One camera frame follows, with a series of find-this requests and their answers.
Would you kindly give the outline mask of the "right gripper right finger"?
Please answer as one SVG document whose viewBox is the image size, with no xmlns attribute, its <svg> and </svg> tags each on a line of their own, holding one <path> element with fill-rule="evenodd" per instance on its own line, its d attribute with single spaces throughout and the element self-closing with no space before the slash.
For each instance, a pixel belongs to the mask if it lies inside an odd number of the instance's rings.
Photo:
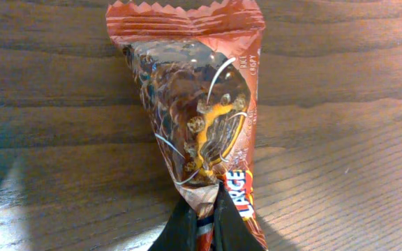
<svg viewBox="0 0 402 251">
<path fill-rule="evenodd" d="M 216 251 L 265 251 L 246 228 L 223 183 L 214 205 L 214 240 Z"/>
</svg>

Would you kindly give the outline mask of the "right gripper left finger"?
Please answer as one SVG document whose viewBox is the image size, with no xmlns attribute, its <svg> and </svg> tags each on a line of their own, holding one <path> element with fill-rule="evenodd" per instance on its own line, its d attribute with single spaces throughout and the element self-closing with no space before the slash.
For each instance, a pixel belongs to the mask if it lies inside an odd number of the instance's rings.
<svg viewBox="0 0 402 251">
<path fill-rule="evenodd" d="M 197 215 L 183 197 L 148 251 L 195 251 Z"/>
</svg>

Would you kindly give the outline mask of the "red Top chocolate bar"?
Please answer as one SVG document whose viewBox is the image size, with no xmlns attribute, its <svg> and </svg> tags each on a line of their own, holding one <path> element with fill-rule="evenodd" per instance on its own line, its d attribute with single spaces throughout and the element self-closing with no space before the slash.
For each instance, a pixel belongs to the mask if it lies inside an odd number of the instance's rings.
<svg viewBox="0 0 402 251">
<path fill-rule="evenodd" d="M 185 10 L 110 5 L 110 40 L 126 58 L 175 188 L 197 215 L 196 250 L 214 250 L 223 183 L 267 249 L 253 198 L 258 70 L 265 21 L 253 0 Z"/>
</svg>

